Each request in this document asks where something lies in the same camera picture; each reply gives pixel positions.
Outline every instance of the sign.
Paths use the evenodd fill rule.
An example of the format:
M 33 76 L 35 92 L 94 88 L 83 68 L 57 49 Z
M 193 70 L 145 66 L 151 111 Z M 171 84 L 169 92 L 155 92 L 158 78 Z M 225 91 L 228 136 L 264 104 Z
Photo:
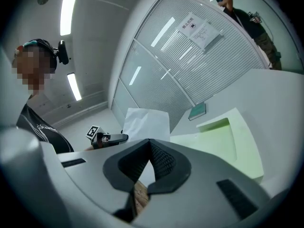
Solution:
M 203 50 L 219 35 L 219 31 L 208 22 L 192 13 L 186 16 L 177 29 Z
M 87 132 L 87 134 L 85 136 L 90 140 L 94 139 L 99 128 L 100 128 L 100 126 L 92 125 L 92 127 L 90 128 L 90 130 Z
M 190 37 L 203 23 L 204 20 L 192 13 L 189 13 L 178 25 L 177 29 L 185 36 Z

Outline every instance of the white wall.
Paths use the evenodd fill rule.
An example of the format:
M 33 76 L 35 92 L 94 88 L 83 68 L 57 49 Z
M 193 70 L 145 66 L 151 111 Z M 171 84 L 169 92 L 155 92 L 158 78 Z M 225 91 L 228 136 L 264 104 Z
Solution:
M 211 3 L 218 6 L 216 0 L 213 0 Z M 280 18 L 263 0 L 233 0 L 233 7 L 242 9 L 245 12 L 259 12 L 263 20 L 262 26 L 270 38 L 273 35 L 273 42 L 282 55 L 282 69 L 297 73 L 303 72 L 301 60 L 299 59 L 299 55 L 297 55 L 298 51 L 291 36 Z
M 58 127 L 57 130 L 77 152 L 83 151 L 91 145 L 90 140 L 85 135 L 92 125 L 100 126 L 105 132 L 112 134 L 120 133 L 122 130 L 110 109 L 90 112 Z

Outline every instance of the logo on shirt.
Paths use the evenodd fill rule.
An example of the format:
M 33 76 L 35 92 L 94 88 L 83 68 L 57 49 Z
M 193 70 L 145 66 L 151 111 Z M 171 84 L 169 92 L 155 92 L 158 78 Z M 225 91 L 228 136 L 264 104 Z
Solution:
M 38 128 L 39 130 L 41 130 L 41 129 L 49 129 L 49 130 L 51 130 L 51 131 L 53 131 L 53 132 L 58 133 L 58 131 L 57 131 L 55 128 L 48 127 L 48 126 L 46 126 L 46 125 L 44 125 L 44 124 L 37 125 L 37 128 Z

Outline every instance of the black shirt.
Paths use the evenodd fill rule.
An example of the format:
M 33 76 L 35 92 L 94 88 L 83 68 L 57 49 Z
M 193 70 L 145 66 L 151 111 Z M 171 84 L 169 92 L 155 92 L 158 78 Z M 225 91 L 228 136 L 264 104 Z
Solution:
M 35 134 L 40 141 L 53 145 L 55 152 L 74 152 L 72 146 L 56 129 L 47 124 L 27 104 L 25 104 L 17 122 L 17 127 Z
M 229 11 L 227 8 L 224 9 L 224 13 L 228 14 L 233 18 L 240 26 L 242 26 L 252 39 L 255 39 L 265 33 L 265 29 L 261 24 L 256 24 L 250 21 L 250 16 L 241 9 L 233 8 L 232 11 Z

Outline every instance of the desk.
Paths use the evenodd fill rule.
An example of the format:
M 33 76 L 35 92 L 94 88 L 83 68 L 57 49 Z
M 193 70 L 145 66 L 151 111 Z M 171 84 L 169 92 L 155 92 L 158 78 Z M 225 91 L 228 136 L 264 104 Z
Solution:
M 291 185 L 304 154 L 303 75 L 251 69 L 205 103 L 205 115 L 189 121 L 187 110 L 171 136 L 198 133 L 196 125 L 236 107 L 257 143 L 261 185 L 270 196 Z

